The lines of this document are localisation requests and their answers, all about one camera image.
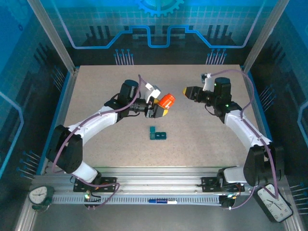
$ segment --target speckled tabletop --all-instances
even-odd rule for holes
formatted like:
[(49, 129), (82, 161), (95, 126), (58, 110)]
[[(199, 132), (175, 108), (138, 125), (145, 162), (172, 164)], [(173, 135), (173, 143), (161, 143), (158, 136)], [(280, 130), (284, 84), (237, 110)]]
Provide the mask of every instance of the speckled tabletop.
[[(188, 86), (202, 86), (201, 73), (225, 69), (240, 70), (239, 65), (124, 65), (81, 66), (65, 126), (75, 124), (97, 112), (120, 91), (126, 79), (138, 81), (138, 74), (162, 93), (176, 97), (169, 113), (149, 119), (143, 115), (124, 118), (107, 127), (84, 146), (84, 161), (93, 167), (190, 166), (221, 167), (244, 164), (247, 152), (236, 135), (219, 118), (210, 115), (204, 104), (183, 96)], [(225, 73), (231, 80), (232, 99), (241, 107), (249, 102), (241, 74)], [(252, 108), (245, 111), (257, 127)], [(165, 141), (152, 141), (149, 127), (165, 131)]]

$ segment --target marker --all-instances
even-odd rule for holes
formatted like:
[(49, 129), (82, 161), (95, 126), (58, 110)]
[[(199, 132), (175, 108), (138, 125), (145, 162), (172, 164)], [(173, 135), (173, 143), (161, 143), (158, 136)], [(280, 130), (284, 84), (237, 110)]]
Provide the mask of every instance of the marker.
[(175, 199), (150, 199), (149, 203), (176, 205), (178, 202)]

